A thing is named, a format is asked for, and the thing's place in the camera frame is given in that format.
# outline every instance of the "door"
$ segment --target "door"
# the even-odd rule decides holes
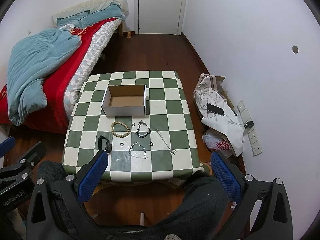
[[[139,33],[177,34],[182,0],[139,0]]]

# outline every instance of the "red blanket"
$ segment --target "red blanket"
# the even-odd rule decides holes
[[[64,92],[81,64],[84,55],[90,46],[92,36],[106,22],[114,21],[111,18],[98,22],[84,30],[75,30],[72,34],[81,37],[82,44],[76,52],[54,73],[47,76],[43,83],[43,91],[47,97],[48,105],[39,111],[28,115],[24,124],[30,128],[54,133],[67,132],[69,120],[64,110]],[[8,117],[7,87],[0,92],[0,123],[10,123]]]

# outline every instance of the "green and white tablecloth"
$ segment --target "green and white tablecloth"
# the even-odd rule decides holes
[[[107,86],[130,84],[147,85],[146,116],[106,117],[101,102]],[[139,138],[134,133],[140,120],[152,131],[145,138]],[[110,126],[115,121],[131,127],[128,137],[112,135]],[[156,129],[161,131],[166,143],[177,151],[175,155],[170,154]],[[118,134],[126,132],[121,125],[116,125],[114,130]],[[140,131],[145,132],[147,128],[141,125]],[[112,143],[109,164],[101,178],[103,181],[168,180],[181,185],[196,171],[205,171],[199,162],[188,104],[175,71],[133,71],[90,76],[80,91],[66,135],[62,164],[67,172],[75,174],[92,159],[98,152],[100,135]],[[134,142],[146,148],[148,160],[128,155],[128,149]],[[133,149],[132,155],[143,156],[141,147],[136,145]]]

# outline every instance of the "black phone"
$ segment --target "black phone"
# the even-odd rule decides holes
[[[216,114],[224,116],[224,111],[220,107],[217,107],[217,106],[214,106],[214,105],[211,105],[211,104],[207,103],[207,110],[209,112],[213,112],[213,113],[216,113]]]

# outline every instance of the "wooden bead bracelet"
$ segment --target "wooden bead bracelet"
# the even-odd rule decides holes
[[[113,130],[113,128],[114,128],[114,126],[115,126],[116,124],[120,124],[120,125],[124,126],[124,127],[127,129],[127,132],[126,132],[125,134],[117,134],[117,133],[115,133],[114,130]],[[111,132],[112,132],[112,134],[113,134],[114,136],[123,138],[123,137],[127,137],[127,136],[129,135],[130,129],[129,129],[129,127],[128,127],[125,123],[123,123],[123,122],[113,122],[112,125],[111,125]]]

